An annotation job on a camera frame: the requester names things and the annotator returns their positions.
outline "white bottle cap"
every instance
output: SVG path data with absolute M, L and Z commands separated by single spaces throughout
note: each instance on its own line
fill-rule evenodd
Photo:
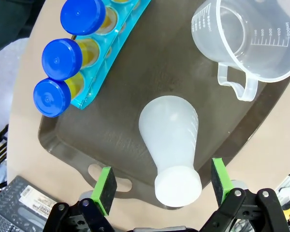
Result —
M 185 166 L 168 168 L 157 175 L 155 193 L 157 199 L 170 207 L 182 207 L 193 203 L 201 194 L 199 174 Z

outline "floor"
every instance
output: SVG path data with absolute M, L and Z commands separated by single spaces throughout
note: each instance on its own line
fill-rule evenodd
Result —
M 9 122 L 13 87 L 26 44 L 27 39 L 18 40 L 0 51 L 0 131 Z

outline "dark cloth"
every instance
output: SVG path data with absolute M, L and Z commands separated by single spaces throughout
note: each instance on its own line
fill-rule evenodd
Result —
M 0 50 L 30 36 L 45 0 L 0 0 Z

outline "screw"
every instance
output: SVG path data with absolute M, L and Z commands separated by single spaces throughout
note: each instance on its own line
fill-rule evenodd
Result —
M 240 190 L 235 190 L 234 192 L 235 196 L 239 197 L 240 195 L 242 195 Z
M 58 209 L 59 209 L 60 211 L 63 210 L 63 209 L 64 209 L 64 205 L 60 204 L 60 205 L 58 206 Z
M 83 201 L 83 206 L 88 206 L 89 205 L 89 201 L 88 200 L 84 200 Z
M 263 191 L 262 195 L 263 197 L 268 197 L 270 194 L 267 191 Z

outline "label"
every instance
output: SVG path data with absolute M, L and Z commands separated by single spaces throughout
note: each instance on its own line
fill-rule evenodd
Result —
M 28 185 L 20 194 L 19 201 L 44 218 L 48 218 L 55 201 Z

